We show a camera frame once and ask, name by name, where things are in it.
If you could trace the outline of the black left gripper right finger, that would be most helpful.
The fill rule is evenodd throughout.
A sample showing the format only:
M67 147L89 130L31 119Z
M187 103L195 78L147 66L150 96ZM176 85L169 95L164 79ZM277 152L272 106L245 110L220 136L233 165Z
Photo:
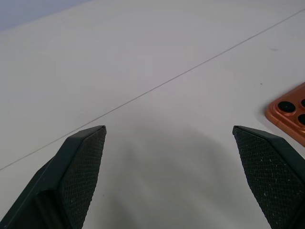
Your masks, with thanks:
M283 138L233 127L249 188L271 229L305 229L305 159Z

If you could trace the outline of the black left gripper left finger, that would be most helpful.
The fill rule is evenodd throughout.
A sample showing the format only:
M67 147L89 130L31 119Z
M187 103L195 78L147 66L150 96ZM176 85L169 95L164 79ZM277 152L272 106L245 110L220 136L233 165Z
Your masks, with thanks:
M26 185L0 221L0 229L82 229L106 133L99 125L69 136Z

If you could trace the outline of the orange smartphone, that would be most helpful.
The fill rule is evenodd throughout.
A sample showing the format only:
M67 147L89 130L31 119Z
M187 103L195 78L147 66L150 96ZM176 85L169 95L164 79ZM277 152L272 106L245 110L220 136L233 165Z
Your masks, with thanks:
M305 147L305 82L271 102L265 116Z

